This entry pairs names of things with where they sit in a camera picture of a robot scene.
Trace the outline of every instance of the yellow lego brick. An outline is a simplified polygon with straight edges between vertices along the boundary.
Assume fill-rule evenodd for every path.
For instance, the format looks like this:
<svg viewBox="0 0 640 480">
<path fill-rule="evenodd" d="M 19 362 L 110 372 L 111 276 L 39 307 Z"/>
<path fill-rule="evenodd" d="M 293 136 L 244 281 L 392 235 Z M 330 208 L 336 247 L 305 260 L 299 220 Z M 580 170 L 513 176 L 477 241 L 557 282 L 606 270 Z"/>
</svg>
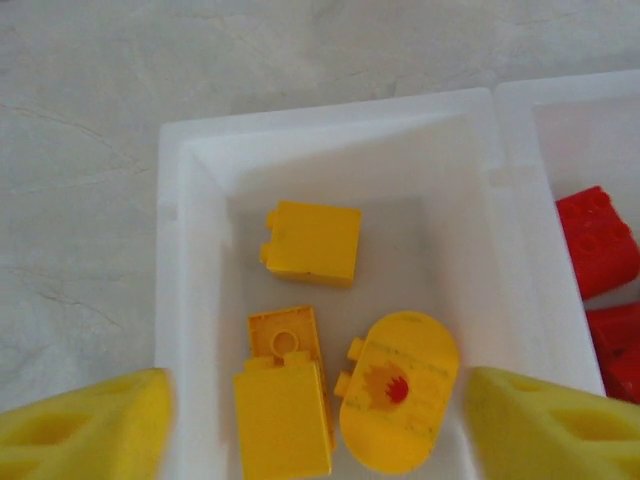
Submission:
<svg viewBox="0 0 640 480">
<path fill-rule="evenodd" d="M 287 280 L 350 287 L 361 216 L 355 208 L 282 201 L 267 217 L 271 243 L 260 260 Z"/>
<path fill-rule="evenodd" d="M 636 480 L 640 408 L 475 368 L 465 411 L 488 480 Z"/>
<path fill-rule="evenodd" d="M 248 323 L 249 343 L 253 357 L 271 356 L 275 359 L 276 365 L 282 365 L 286 354 L 308 351 L 311 359 L 318 363 L 327 411 L 327 429 L 331 444 L 335 448 L 333 416 L 313 307 L 307 305 L 257 313 L 249 317 Z"/>
<path fill-rule="evenodd" d="M 398 312 L 382 318 L 348 357 L 334 393 L 344 397 L 340 429 L 351 453 L 387 474 L 420 466 L 435 445 L 458 371 L 449 332 L 428 315 Z"/>
<path fill-rule="evenodd" d="M 308 352 L 284 355 L 280 367 L 240 373 L 233 383 L 245 480 L 331 473 L 320 371 Z"/>
<path fill-rule="evenodd" d="M 164 370 L 144 370 L 0 415 L 2 480 L 151 480 L 172 423 Z"/>
</svg>

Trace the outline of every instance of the gray countertop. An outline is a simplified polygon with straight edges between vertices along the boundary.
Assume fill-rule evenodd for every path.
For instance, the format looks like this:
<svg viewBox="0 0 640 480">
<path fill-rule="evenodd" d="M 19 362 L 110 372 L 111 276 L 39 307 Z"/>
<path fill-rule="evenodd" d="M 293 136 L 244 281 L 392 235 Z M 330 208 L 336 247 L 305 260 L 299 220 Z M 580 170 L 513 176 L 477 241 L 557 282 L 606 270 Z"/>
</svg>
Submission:
<svg viewBox="0 0 640 480">
<path fill-rule="evenodd" d="M 0 0 L 0 410 L 152 365 L 162 123 L 640 68 L 639 25 L 639 0 Z"/>
</svg>

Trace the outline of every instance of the red lego brick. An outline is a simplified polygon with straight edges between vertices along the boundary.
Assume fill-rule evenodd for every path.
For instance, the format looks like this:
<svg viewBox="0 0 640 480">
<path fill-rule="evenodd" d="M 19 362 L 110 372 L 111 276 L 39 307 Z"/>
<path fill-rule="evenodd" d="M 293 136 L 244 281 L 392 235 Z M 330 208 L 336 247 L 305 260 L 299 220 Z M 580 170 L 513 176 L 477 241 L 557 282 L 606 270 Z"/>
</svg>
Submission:
<svg viewBox="0 0 640 480">
<path fill-rule="evenodd" d="M 640 302 L 588 311 L 587 321 L 602 368 L 640 342 Z"/>
<path fill-rule="evenodd" d="M 584 300 L 638 276 L 638 245 L 602 187 L 558 200 L 556 206 Z"/>
<path fill-rule="evenodd" d="M 630 347 L 609 365 L 609 383 L 612 394 L 607 395 L 640 404 L 640 342 Z"/>
</svg>

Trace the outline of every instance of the plastic compartment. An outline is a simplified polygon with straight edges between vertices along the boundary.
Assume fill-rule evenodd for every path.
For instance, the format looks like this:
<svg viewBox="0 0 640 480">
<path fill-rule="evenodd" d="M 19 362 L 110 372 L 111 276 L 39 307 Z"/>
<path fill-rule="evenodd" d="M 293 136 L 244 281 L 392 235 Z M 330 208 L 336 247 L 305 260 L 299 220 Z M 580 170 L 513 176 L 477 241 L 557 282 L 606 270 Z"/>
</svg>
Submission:
<svg viewBox="0 0 640 480">
<path fill-rule="evenodd" d="M 546 173 L 555 199 L 602 185 L 640 241 L 640 70 L 509 83 L 498 87 L 495 97 L 516 169 Z M 565 244 L 558 241 L 562 233 L 557 218 L 534 217 L 525 228 L 535 248 L 548 252 L 547 260 L 538 263 L 556 279 L 548 290 L 566 294 L 565 312 L 573 310 L 572 315 L 581 317 L 582 303 L 567 291 L 574 277 Z M 558 293 L 545 295 L 556 298 L 548 301 L 554 308 L 560 302 Z M 639 299 L 636 280 L 586 306 Z"/>
<path fill-rule="evenodd" d="M 362 209 L 352 289 L 283 282 L 259 263 L 279 199 Z M 460 411 L 468 367 L 601 389 L 586 325 L 562 311 L 577 299 L 560 314 L 538 308 L 555 277 L 530 267 L 559 255 L 525 237 L 532 218 L 552 223 L 552 207 L 541 168 L 506 161 L 483 89 L 165 126 L 156 364 L 173 370 L 179 397 L 165 478 L 241 478 L 231 379 L 249 352 L 246 318 L 300 304 L 316 309 L 330 385 L 352 338 L 383 315 L 443 322 L 461 374 L 433 455 L 406 478 L 479 478 Z M 565 277 L 554 288 L 575 296 Z M 340 439 L 333 472 L 366 475 Z"/>
</svg>

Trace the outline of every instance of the yellow foam piece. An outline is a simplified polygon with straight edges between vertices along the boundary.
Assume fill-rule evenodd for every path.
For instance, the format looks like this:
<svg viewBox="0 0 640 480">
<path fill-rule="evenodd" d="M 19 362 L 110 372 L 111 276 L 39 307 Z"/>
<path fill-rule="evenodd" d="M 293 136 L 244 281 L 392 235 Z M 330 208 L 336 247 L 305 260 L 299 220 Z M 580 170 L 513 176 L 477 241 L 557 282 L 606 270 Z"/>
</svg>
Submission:
<svg viewBox="0 0 640 480">
<path fill-rule="evenodd" d="M 151 369 L 5 412 L 0 479 L 156 478 L 172 404 L 167 372 Z"/>
<path fill-rule="evenodd" d="M 493 368 L 465 395 L 488 480 L 637 480 L 640 408 Z"/>
<path fill-rule="evenodd" d="M 287 280 L 350 287 L 361 216 L 355 208 L 282 201 L 267 217 L 271 243 L 260 260 Z"/>
<path fill-rule="evenodd" d="M 335 449 L 333 415 L 329 401 L 327 378 L 325 375 L 318 330 L 313 307 L 309 305 L 286 308 L 249 316 L 249 344 L 253 357 L 271 357 L 275 365 L 282 365 L 284 355 L 297 351 L 309 352 L 317 362 L 322 395 L 327 417 L 327 429 L 331 445 Z"/>
<path fill-rule="evenodd" d="M 340 429 L 351 453 L 368 468 L 403 474 L 431 453 L 458 371 L 449 332 L 419 312 L 387 315 L 356 338 L 334 393 L 344 397 Z"/>
<path fill-rule="evenodd" d="M 251 358 L 233 384 L 245 480 L 331 473 L 322 381 L 309 352 L 283 355 L 282 366 Z"/>
</svg>

